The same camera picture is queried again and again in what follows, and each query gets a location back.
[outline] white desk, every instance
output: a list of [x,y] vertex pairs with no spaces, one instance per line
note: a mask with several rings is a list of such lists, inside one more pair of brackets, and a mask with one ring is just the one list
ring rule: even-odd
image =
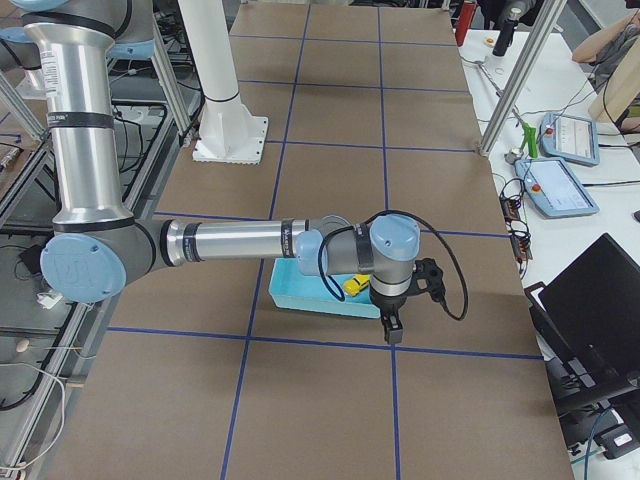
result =
[[[489,73],[502,88],[514,68],[527,35],[525,32],[517,32],[505,57],[500,61],[492,59],[487,64]],[[491,54],[491,48],[485,44],[485,39],[489,36],[495,39],[497,32],[469,31],[464,46],[460,48],[460,54],[467,60],[484,60]],[[480,128],[484,131],[487,123],[482,120],[491,118],[498,97],[477,66],[463,63]],[[560,34],[552,34],[516,105],[522,114],[560,110],[570,101],[584,98],[583,102],[569,107],[566,113],[588,117],[589,105],[595,97],[591,85],[585,84],[584,72],[571,61],[571,50],[563,38]],[[543,116],[544,113],[524,117],[529,124],[537,126]],[[610,123],[598,124],[598,132],[601,134],[616,131]],[[504,154],[513,147],[519,147],[521,142],[522,129],[516,125],[515,119],[509,119],[489,157],[494,173],[504,176],[507,180],[514,177],[512,166],[504,161]],[[600,136],[599,143],[614,145],[624,142],[620,136]],[[630,150],[602,148],[600,155],[601,163],[596,167],[571,164],[578,179],[584,183],[640,179],[640,164]],[[498,191],[502,189],[502,181],[499,178],[496,180],[496,188]],[[550,282],[604,232],[609,232],[629,255],[640,263],[640,223],[632,217],[632,213],[640,209],[640,186],[589,188],[589,192],[600,207],[600,212],[588,217],[569,219],[546,219],[538,213],[531,200],[525,197],[533,253],[533,260],[529,262],[523,280],[525,286],[538,281]],[[582,462],[574,465],[576,478],[582,479],[583,468]],[[589,478],[636,480],[640,478],[640,453],[636,451],[615,461],[605,460],[602,455],[596,455],[590,459]]]

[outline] light blue joint cap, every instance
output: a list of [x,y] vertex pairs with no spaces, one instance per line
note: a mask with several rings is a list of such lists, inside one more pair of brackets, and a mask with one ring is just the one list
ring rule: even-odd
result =
[[135,43],[116,43],[107,52],[107,57],[117,60],[149,60],[155,51],[153,39]]
[[420,250],[420,227],[404,215],[385,215],[373,221],[371,243],[382,255],[396,262],[409,262]]
[[75,302],[99,302],[120,293],[127,283],[124,265],[113,250],[81,233],[49,240],[40,267],[49,285]]
[[11,3],[29,12],[41,12],[58,8],[68,1],[69,0],[11,0]]
[[[322,243],[322,234],[318,230],[302,232],[296,237],[296,257],[298,259],[298,270],[302,275],[319,276],[318,270],[318,250]],[[322,252],[322,268],[327,271],[329,259],[327,250]]]
[[0,30],[0,38],[6,42],[35,43],[27,36],[22,27],[3,28]]

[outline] computer monitor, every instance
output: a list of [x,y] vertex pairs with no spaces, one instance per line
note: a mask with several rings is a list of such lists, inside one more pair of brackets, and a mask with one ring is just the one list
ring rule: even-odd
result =
[[[556,333],[596,385],[640,370],[640,266],[609,234],[598,238],[539,298]],[[640,438],[640,391],[612,403]]]

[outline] black band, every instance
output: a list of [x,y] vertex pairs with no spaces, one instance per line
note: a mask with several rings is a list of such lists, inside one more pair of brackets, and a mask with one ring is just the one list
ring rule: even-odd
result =
[[280,247],[284,258],[293,258],[293,218],[282,220],[280,224]]
[[31,23],[55,23],[58,25],[71,25],[75,27],[84,27],[89,30],[95,30],[96,32],[109,35],[111,38],[115,37],[115,30],[111,25],[99,22],[87,17],[80,17],[78,15],[70,15],[68,13],[60,12],[38,12],[27,13],[22,16],[22,25],[27,26]]
[[369,237],[369,227],[366,223],[359,223],[353,227],[353,235],[356,238],[358,272],[373,273],[373,248]]
[[169,240],[167,235],[169,234],[169,227],[171,227],[172,223],[173,220],[167,220],[162,224],[162,228],[160,229],[160,256],[167,267],[175,267],[171,258],[169,258],[169,249],[167,248],[167,241]]
[[133,13],[133,0],[127,0],[127,12],[124,14],[124,20],[122,20],[122,25],[120,28],[115,31],[113,34],[113,38],[118,38],[122,35],[127,28],[129,28],[129,24],[131,23],[131,14]]
[[149,264],[149,268],[147,269],[147,271],[144,273],[146,275],[147,273],[149,273],[151,271],[153,266],[156,264],[156,257],[157,257],[156,242],[153,240],[153,237],[149,233],[149,230],[144,228],[138,222],[135,223],[135,226],[138,227],[138,230],[140,230],[142,233],[144,233],[144,236],[147,237],[147,240],[149,240],[149,245],[151,245],[151,263]]
[[202,225],[200,223],[190,223],[184,229],[182,234],[182,251],[187,259],[187,262],[201,262],[202,258],[198,255],[198,247],[196,245],[196,233],[198,227]]
[[104,232],[105,230],[129,227],[133,224],[135,224],[135,219],[128,217],[120,220],[110,220],[108,222],[54,223],[53,229],[60,233]]
[[90,112],[50,112],[47,113],[49,128],[108,128],[113,130],[112,115]]
[[24,68],[22,62],[20,61],[20,58],[18,58],[18,55],[16,55],[16,52],[14,52],[13,48],[11,48],[9,44],[2,38],[0,38],[0,45],[7,49],[7,52],[9,52],[9,55],[11,55],[11,58],[13,58],[13,61],[16,62],[19,67]]
[[240,90],[238,90],[238,93],[236,93],[233,97],[229,97],[225,100],[215,100],[213,98],[209,98],[206,95],[204,96],[204,98],[206,98],[207,100],[211,101],[211,102],[216,102],[216,103],[225,103],[225,102],[230,102],[231,100],[233,100],[234,98],[236,98],[238,95],[240,95]]

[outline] plastic tray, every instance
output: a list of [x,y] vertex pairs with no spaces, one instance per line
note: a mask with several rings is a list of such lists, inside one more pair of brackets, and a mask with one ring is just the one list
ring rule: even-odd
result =
[[[339,285],[353,275],[335,275]],[[276,259],[271,274],[269,293],[280,308],[309,312],[332,313],[350,317],[380,318],[380,311],[369,300],[365,290],[356,297],[339,302],[327,291],[319,277],[307,277],[298,271],[294,258]]]

